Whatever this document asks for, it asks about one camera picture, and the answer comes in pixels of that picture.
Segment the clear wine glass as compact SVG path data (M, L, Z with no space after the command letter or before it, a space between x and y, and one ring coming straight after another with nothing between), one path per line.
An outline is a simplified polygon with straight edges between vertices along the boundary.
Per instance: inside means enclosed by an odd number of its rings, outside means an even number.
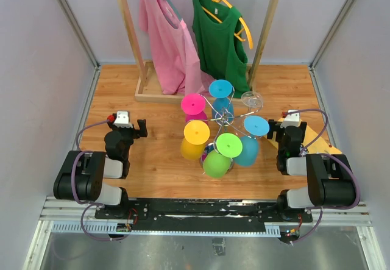
M242 103L250 110L261 110L264 106L264 99L260 93L255 91L247 91L241 96Z

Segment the magenta plastic wine glass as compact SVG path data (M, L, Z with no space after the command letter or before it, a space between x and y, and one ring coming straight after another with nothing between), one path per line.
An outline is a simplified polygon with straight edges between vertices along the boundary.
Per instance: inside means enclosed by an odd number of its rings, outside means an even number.
M181 109L185 113L185 122L188 123L192 120L200 120L207 122L207 115L205 110L205 99L200 94L188 94L185 95L181 101Z

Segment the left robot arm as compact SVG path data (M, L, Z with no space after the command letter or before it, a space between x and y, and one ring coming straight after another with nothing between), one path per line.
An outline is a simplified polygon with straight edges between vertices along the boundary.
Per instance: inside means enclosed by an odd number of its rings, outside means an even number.
M135 140L147 137L146 123L139 119L136 129L126 116L114 113L80 130L76 134L76 149L68 152L55 179L54 197L79 205L95 205L96 218L125 218L131 212L126 189L107 185L104 179L128 176L130 147ZM83 132L103 124L110 128L104 137L105 150L81 150L79 140Z

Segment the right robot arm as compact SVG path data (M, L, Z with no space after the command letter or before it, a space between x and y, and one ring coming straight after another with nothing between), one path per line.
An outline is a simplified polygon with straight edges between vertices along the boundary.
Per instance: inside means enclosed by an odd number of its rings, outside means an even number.
M307 123L285 124L270 119L267 139L277 143L276 166L285 176L307 178L306 187L283 190L275 212L282 221L302 216L306 209L350 209L360 201L360 189L344 154L301 154Z

